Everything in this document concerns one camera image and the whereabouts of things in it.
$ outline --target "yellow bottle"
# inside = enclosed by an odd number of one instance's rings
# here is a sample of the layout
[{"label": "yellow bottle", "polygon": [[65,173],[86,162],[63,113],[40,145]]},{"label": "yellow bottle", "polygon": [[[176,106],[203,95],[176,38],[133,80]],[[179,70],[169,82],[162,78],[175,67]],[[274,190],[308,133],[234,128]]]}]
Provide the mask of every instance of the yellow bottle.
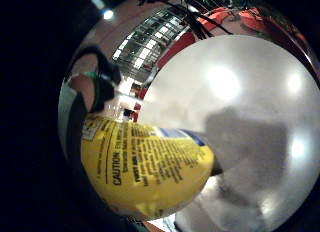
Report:
[{"label": "yellow bottle", "polygon": [[214,154],[187,131],[89,114],[81,161],[111,210],[150,220],[172,214],[193,200],[211,174]]}]

